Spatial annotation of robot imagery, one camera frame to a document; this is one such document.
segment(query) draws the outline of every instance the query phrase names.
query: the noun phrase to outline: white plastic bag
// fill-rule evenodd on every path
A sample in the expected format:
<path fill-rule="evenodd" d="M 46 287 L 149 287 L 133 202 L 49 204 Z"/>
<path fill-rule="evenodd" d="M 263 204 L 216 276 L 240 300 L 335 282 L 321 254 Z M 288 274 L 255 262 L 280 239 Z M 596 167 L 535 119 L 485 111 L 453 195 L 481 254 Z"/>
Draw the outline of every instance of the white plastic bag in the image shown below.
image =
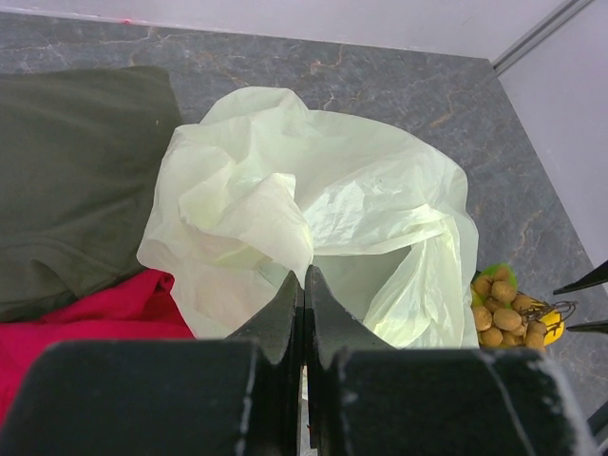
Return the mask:
<path fill-rule="evenodd" d="M 173 274 L 197 337 L 238 328 L 314 259 L 391 345 L 477 346 L 466 191 L 456 163 L 403 130 L 243 88 L 176 130 L 138 259 Z"/>

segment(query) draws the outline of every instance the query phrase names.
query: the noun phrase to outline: white wall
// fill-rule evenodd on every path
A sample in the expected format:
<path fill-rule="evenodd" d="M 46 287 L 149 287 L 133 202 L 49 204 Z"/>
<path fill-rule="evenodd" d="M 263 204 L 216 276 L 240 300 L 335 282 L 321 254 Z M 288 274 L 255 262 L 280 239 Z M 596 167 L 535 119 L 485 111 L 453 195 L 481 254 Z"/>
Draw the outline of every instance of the white wall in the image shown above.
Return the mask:
<path fill-rule="evenodd" d="M 0 0 L 0 10 L 131 20 L 497 58 L 561 0 Z"/>
<path fill-rule="evenodd" d="M 500 79 L 598 266 L 608 259 L 608 0 L 583 9 Z"/>

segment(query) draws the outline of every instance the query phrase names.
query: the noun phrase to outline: marble surface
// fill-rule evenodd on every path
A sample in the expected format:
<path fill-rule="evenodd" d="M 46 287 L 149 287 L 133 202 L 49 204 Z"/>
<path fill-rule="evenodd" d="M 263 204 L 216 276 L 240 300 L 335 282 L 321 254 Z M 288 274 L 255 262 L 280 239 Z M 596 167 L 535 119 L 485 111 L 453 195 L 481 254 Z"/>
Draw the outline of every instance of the marble surface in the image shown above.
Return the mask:
<path fill-rule="evenodd" d="M 284 86 L 311 108 L 404 128 L 468 174 L 480 268 L 508 261 L 522 290 L 549 300 L 592 269 L 487 60 L 0 14 L 0 72 L 132 65 L 167 68 L 190 123 L 236 88 Z M 608 318 L 601 287 L 567 297 L 580 303 L 573 323 Z M 608 399 L 608 336 L 568 333 L 549 353 L 584 414 Z"/>

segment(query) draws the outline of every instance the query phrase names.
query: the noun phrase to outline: red fabric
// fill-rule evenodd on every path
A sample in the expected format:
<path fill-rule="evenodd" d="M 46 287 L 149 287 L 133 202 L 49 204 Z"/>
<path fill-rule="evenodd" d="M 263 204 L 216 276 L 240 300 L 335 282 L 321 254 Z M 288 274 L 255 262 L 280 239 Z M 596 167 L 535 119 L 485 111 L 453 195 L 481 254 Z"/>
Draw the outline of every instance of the red fabric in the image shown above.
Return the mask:
<path fill-rule="evenodd" d="M 169 294 L 172 286 L 171 275 L 149 270 L 40 320 L 0 324 L 0 426 L 29 366 L 55 342 L 193 338 Z"/>

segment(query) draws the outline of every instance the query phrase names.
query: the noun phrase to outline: green cloth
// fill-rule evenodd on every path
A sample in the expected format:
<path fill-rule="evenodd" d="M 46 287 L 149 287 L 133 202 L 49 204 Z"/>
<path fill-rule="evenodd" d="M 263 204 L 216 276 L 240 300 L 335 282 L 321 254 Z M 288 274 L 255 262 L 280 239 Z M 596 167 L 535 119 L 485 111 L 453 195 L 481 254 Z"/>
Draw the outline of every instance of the green cloth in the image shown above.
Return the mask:
<path fill-rule="evenodd" d="M 137 249 L 180 124 L 160 68 L 0 75 L 0 321 L 142 269 Z"/>

